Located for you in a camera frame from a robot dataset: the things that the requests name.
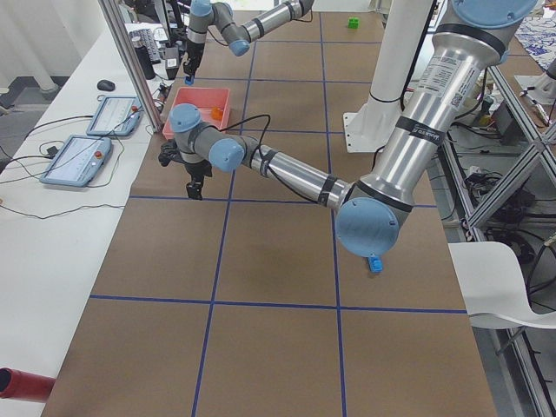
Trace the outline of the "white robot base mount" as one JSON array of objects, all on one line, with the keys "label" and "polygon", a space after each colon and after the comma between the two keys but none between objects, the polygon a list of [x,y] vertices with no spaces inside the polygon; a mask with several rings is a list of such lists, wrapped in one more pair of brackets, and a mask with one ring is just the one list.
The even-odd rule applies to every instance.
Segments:
[{"label": "white robot base mount", "polygon": [[349,153],[375,152],[393,132],[435,5],[433,0],[369,3],[371,11],[382,15],[385,33],[367,101],[358,112],[343,115]]}]

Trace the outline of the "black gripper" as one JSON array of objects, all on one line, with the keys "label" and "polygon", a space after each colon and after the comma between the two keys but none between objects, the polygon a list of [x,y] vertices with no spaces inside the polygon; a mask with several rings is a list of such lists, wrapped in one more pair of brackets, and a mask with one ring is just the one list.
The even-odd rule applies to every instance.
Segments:
[{"label": "black gripper", "polygon": [[184,167],[191,177],[191,182],[186,184],[188,198],[201,201],[204,179],[212,177],[212,165],[206,160],[192,163],[185,162]]},{"label": "black gripper", "polygon": [[199,68],[203,56],[203,43],[195,43],[193,41],[186,42],[185,61],[182,62],[182,69],[185,79],[195,77],[195,73]]}]

